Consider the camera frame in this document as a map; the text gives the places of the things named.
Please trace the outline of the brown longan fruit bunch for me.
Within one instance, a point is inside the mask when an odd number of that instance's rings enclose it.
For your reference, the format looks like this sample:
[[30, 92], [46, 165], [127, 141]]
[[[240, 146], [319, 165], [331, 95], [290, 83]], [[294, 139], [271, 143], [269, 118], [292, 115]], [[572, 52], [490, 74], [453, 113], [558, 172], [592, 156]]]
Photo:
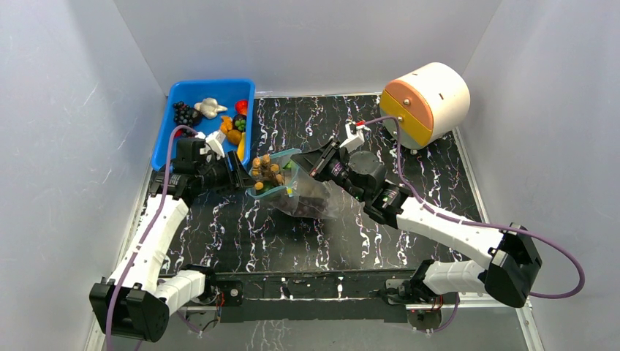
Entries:
[[252, 160], [250, 174], [255, 180], [254, 190], [257, 194], [267, 192], [274, 187], [284, 186], [284, 176], [281, 174], [281, 168], [272, 161], [268, 154], [255, 157]]

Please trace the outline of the clear zip top bag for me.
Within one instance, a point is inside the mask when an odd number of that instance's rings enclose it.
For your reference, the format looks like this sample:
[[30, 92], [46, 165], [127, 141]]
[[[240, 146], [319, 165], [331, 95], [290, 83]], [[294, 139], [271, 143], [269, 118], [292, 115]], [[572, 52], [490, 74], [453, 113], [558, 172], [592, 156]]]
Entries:
[[319, 182], [310, 177], [306, 172], [301, 170], [295, 163], [290, 170], [283, 170], [283, 166], [289, 162], [293, 154], [300, 153], [301, 150], [297, 148], [290, 148], [285, 151], [280, 151], [275, 154], [269, 154], [272, 161], [277, 163], [281, 168], [281, 174], [284, 176], [284, 186], [274, 187], [267, 192], [257, 194], [254, 187], [246, 190], [247, 195], [260, 201], [263, 205], [269, 208], [275, 208], [276, 202], [285, 194], [295, 193], [310, 193], [310, 192], [324, 192], [330, 195], [330, 202], [336, 208], [336, 215], [333, 218], [336, 219], [341, 216], [341, 210], [344, 209], [344, 197], [340, 193], [339, 188], [333, 183]]

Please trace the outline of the dark purple grape bunch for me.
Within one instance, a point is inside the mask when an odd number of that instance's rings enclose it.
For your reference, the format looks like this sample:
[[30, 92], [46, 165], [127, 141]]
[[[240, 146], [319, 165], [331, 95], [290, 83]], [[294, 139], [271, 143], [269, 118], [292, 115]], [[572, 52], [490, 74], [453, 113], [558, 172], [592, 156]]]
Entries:
[[327, 219], [336, 215], [330, 195], [324, 192], [285, 193], [276, 202], [276, 207], [289, 216], [299, 218]]

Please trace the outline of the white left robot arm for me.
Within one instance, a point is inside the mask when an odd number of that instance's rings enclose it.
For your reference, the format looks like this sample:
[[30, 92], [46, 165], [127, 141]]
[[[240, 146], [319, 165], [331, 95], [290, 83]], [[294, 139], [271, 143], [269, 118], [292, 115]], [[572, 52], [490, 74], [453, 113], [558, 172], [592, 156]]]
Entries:
[[193, 200], [208, 190], [238, 192], [254, 185], [236, 152], [223, 149], [224, 139], [222, 132], [200, 132], [170, 144], [129, 248], [112, 274], [89, 293], [108, 347], [114, 336], [159, 341], [181, 307], [191, 301], [211, 304], [222, 296], [212, 268], [188, 265], [170, 278], [159, 274]]

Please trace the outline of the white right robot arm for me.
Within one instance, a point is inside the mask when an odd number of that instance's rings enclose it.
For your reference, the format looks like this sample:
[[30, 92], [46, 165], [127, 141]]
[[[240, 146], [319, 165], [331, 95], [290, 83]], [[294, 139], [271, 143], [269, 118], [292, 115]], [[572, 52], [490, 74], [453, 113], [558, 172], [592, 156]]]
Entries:
[[350, 153], [330, 141], [291, 160], [314, 180], [340, 186], [378, 224], [425, 236], [466, 256], [462, 262], [424, 261], [409, 281], [418, 301], [429, 303], [446, 293], [479, 293], [513, 308], [525, 305], [542, 260], [522, 228], [471, 224], [418, 201], [411, 190], [388, 180], [385, 166], [370, 151]]

